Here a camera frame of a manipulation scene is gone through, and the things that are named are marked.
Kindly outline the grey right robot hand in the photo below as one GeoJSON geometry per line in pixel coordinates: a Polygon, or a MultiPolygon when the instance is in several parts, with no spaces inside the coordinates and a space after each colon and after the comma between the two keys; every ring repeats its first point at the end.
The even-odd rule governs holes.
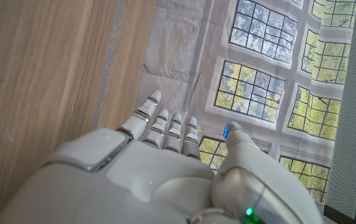
{"type": "Polygon", "coordinates": [[[321,223],[306,188],[243,128],[223,130],[218,171],[197,121],[157,110],[160,91],[116,130],[62,144],[0,212],[0,223],[321,223]]]}

